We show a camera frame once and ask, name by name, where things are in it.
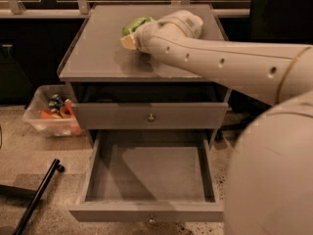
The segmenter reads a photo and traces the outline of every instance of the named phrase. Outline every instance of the plastic bin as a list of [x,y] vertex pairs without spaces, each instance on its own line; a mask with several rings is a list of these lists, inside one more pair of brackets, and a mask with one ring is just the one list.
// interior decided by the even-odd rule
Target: plastic bin
[[70,97],[65,85],[40,86],[23,114],[22,120],[29,122],[45,137],[80,136],[85,134],[85,131],[80,129],[75,117],[60,119],[40,118],[42,110],[49,110],[48,104],[54,94],[60,94],[64,98]]

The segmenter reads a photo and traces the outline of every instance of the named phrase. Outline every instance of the drawer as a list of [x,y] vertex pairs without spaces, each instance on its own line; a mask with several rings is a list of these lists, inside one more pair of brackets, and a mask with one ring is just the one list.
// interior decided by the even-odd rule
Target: drawer
[[73,104],[86,129],[219,128],[227,103],[90,103]]
[[203,130],[99,131],[78,221],[222,221]]

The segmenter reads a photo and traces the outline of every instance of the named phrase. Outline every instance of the robotic hand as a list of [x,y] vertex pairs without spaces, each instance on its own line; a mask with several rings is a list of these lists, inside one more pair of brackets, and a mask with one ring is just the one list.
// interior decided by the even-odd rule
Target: robotic hand
[[157,60],[270,105],[230,161],[225,233],[313,234],[313,48],[197,39],[202,21],[178,11],[122,39]]

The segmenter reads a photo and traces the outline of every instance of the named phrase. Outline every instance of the black pole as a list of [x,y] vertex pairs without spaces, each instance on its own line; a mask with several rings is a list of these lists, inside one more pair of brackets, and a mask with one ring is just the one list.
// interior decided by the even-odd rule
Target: black pole
[[23,214],[17,228],[15,229],[15,231],[13,232],[13,235],[20,235],[22,234],[24,228],[26,227],[33,211],[35,210],[35,208],[37,207],[41,196],[43,195],[43,193],[45,192],[53,174],[55,173],[56,169],[59,172],[63,172],[65,170],[65,168],[61,165],[59,165],[60,161],[59,160],[54,160],[48,170],[48,172],[46,173],[44,179],[42,180],[39,188],[37,189],[35,195],[33,196],[31,202],[29,203],[25,213]]

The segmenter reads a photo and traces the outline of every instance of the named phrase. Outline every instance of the concrete floor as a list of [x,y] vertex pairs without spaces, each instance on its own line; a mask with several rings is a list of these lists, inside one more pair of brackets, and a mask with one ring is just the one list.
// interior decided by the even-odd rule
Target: concrete floor
[[[2,148],[0,150],[0,184],[36,189],[54,159],[65,166],[64,173],[54,175],[39,207],[23,234],[223,234],[223,223],[82,223],[68,212],[78,202],[92,149],[85,136],[45,138],[22,121],[24,106],[0,107]],[[229,112],[225,123],[240,118]],[[214,180],[223,201],[226,171],[237,134],[224,132],[221,142],[213,146]],[[27,201],[0,196],[0,234],[11,234],[22,217]]]

